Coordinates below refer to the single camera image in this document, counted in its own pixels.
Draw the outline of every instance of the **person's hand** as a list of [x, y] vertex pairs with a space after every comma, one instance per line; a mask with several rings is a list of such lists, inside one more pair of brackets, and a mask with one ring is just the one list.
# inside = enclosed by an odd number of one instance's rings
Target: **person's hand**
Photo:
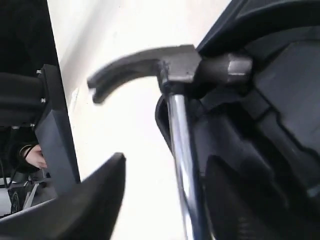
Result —
[[25, 160], [35, 166], [38, 169], [46, 169], [47, 168], [47, 163], [42, 155], [41, 147], [40, 145], [36, 145], [31, 149], [29, 154], [26, 156], [27, 152], [29, 151], [30, 148], [27, 148], [23, 151], [22, 155], [25, 157]]

